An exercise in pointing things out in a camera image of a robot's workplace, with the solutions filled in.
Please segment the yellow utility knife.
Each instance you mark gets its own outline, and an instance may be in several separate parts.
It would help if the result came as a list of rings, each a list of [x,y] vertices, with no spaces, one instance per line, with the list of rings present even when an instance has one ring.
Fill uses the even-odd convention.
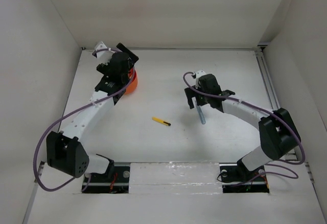
[[[165,120],[162,120],[162,119],[159,119],[157,117],[152,117],[152,120],[157,122],[157,123],[160,123],[162,125],[165,125],[165,126],[171,126],[171,123],[165,121]]]

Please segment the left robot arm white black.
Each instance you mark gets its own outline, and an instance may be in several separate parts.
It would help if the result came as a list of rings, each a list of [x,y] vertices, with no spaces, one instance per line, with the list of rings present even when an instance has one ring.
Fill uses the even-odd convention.
[[[114,174],[114,161],[100,154],[89,154],[86,142],[90,132],[114,108],[133,79],[133,68],[139,57],[122,43],[116,48],[117,51],[96,68],[103,76],[95,86],[90,103],[65,128],[50,132],[46,138],[48,165],[74,178],[96,174],[106,182]]]

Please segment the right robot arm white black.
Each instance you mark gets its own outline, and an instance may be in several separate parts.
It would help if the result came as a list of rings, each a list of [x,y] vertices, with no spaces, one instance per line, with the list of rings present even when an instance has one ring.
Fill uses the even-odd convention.
[[[236,187],[244,185],[267,174],[264,166],[272,161],[282,161],[289,151],[299,147],[303,152],[300,135],[284,108],[267,110],[242,100],[231,90],[223,90],[213,74],[200,70],[186,72],[195,79],[195,85],[188,84],[184,92],[191,109],[210,105],[221,113],[232,115],[256,128],[260,145],[241,157],[231,169],[222,169],[217,179]]]

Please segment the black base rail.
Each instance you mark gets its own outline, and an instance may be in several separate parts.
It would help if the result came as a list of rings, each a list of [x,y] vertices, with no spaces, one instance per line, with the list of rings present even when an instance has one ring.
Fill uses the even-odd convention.
[[[129,193],[130,163],[115,163],[109,176],[92,173],[90,182],[84,177],[82,193],[125,194]]]

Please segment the white foam block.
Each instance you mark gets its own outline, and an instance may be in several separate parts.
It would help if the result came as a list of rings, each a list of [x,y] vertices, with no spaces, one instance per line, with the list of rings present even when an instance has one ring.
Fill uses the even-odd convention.
[[[217,181],[219,164],[132,163],[130,194],[216,195],[223,193]]]

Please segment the blue pen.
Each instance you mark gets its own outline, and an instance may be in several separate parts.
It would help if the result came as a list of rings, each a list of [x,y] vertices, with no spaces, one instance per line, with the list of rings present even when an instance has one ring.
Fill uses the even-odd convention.
[[[195,101],[195,104],[196,104],[196,109],[197,109],[197,112],[198,112],[198,115],[199,115],[199,118],[200,118],[201,124],[204,125],[204,124],[206,124],[206,120],[205,120],[204,114],[203,114],[203,112],[202,112],[202,109],[201,109],[201,107],[198,105],[197,101]]]

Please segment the orange round divided container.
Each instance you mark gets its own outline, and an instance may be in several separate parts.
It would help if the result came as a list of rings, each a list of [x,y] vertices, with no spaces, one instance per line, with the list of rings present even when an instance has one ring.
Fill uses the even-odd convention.
[[[128,74],[129,79],[132,80],[132,82],[130,83],[130,85],[126,88],[126,95],[130,95],[132,94],[138,85],[138,79],[137,79],[137,72],[135,69],[131,69],[129,74]]]

